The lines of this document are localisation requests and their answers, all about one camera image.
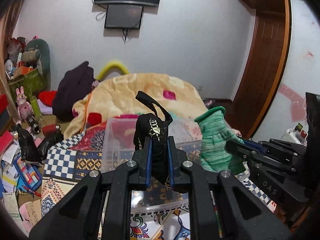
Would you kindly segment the black pouch with strap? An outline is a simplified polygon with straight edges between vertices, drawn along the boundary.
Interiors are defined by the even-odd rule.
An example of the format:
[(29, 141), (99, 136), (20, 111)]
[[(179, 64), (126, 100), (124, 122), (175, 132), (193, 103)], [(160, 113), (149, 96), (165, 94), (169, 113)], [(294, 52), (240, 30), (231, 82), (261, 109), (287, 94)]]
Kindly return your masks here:
[(137, 118), (133, 137), (135, 150), (143, 149), (146, 137), (151, 138), (151, 175), (164, 185), (169, 176), (167, 139), (173, 118), (164, 107), (143, 91), (137, 93), (136, 100), (148, 107), (151, 112), (141, 114)]

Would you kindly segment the green knitted glove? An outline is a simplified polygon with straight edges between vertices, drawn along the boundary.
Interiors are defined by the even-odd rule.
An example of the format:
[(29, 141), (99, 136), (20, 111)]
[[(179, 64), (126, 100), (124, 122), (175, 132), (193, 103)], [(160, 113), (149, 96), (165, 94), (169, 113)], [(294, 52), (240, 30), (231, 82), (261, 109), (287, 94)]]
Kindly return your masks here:
[(210, 172), (227, 170), (237, 175), (246, 169), (240, 157), (226, 150), (226, 142), (232, 140), (242, 144), (243, 140), (227, 126), (224, 114), (224, 107), (217, 106), (195, 119), (202, 133), (200, 163)]

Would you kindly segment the patterned patchwork table cloth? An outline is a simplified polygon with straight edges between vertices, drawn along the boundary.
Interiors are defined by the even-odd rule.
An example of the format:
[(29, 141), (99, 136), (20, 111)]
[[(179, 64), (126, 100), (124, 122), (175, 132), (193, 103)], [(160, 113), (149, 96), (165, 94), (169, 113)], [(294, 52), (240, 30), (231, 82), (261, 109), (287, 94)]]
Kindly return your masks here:
[[(45, 216), (91, 170), (114, 170), (131, 159), (135, 120), (99, 124), (54, 145), (44, 163), (41, 215)], [(131, 239), (190, 239), (187, 194), (156, 180), (131, 198)]]

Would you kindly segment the yellow floral blanket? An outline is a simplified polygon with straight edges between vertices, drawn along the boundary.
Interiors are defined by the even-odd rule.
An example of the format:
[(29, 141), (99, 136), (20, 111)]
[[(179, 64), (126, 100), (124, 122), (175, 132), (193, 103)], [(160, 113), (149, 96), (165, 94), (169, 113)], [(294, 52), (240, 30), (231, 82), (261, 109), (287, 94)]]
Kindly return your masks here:
[(126, 74), (105, 80), (73, 105), (77, 116), (69, 123), (64, 138), (82, 132), (88, 115), (101, 114), (103, 121), (125, 114), (153, 113), (166, 119), (195, 119), (207, 111), (196, 88), (167, 74)]

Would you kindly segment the red cylinder bottle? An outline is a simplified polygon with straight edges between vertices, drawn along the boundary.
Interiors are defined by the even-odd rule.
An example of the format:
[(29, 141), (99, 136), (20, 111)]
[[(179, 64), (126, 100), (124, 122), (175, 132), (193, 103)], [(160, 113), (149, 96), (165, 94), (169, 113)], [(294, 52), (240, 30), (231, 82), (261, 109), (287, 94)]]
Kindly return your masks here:
[(61, 126), (59, 124), (43, 126), (42, 133), (45, 137), (54, 133), (61, 133)]

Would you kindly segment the colourful pencil case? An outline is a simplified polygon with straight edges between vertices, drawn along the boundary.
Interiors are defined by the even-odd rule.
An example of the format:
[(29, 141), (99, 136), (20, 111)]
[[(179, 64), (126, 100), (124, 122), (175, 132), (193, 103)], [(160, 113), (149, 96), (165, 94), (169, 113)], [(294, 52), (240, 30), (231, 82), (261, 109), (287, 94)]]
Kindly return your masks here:
[(41, 186), (42, 175), (35, 165), (25, 163), (21, 157), (17, 157), (13, 164), (19, 177), (28, 189), (36, 191)]

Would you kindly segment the dark purple backpack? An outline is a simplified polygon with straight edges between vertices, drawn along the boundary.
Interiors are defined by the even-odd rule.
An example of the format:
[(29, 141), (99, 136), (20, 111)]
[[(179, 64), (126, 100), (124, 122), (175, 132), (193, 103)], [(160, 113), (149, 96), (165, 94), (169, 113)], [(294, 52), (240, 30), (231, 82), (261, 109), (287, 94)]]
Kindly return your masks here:
[(67, 71), (52, 103), (53, 114), (60, 121), (70, 122), (74, 118), (73, 105), (92, 91), (94, 81), (94, 69), (88, 61)]

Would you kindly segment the yellow fuzzy hoop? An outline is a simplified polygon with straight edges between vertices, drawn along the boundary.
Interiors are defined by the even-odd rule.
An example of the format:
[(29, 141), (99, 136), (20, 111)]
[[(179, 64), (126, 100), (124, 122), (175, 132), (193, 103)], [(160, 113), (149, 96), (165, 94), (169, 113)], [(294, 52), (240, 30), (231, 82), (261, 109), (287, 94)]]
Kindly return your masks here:
[(118, 72), (120, 75), (129, 74), (128, 68), (118, 60), (113, 60), (108, 62), (99, 74), (96, 76), (96, 80), (102, 81), (105, 77), (107, 77), (111, 72)]

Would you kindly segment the pink bunny plush toy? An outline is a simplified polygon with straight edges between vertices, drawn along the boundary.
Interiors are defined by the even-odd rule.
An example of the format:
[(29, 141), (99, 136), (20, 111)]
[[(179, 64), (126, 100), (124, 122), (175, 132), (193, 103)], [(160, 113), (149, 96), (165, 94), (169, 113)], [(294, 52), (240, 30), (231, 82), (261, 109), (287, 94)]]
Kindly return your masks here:
[(24, 87), (16, 89), (16, 103), (17, 113), (22, 121), (26, 121), (29, 115), (33, 115), (33, 109), (31, 104), (27, 101), (27, 97), (24, 94)]

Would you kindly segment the green plush toy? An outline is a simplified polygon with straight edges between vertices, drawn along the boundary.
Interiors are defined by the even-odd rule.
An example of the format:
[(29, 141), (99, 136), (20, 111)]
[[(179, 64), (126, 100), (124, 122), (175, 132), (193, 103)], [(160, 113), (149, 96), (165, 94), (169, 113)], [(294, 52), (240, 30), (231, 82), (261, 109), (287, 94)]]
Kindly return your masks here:
[(50, 73), (50, 50), (48, 43), (40, 38), (27, 43), (22, 53), (21, 60), (25, 63), (36, 64), (41, 76)]

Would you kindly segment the brown wooden wardrobe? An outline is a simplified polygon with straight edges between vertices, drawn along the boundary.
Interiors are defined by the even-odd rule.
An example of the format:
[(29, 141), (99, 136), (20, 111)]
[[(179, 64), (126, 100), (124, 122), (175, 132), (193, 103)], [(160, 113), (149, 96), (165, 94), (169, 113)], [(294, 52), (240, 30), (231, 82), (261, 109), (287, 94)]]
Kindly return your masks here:
[(232, 127), (246, 139), (263, 121), (282, 78), (290, 41), (289, 0), (241, 0), (255, 10), (253, 37), (235, 98)]

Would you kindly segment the small dark wall monitor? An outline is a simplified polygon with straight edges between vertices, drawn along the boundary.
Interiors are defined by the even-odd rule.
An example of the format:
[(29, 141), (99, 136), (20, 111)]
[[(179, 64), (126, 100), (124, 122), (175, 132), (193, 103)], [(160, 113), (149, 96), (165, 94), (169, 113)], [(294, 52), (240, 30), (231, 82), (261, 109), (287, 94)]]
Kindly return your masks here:
[(144, 7), (132, 4), (108, 5), (105, 29), (140, 29)]

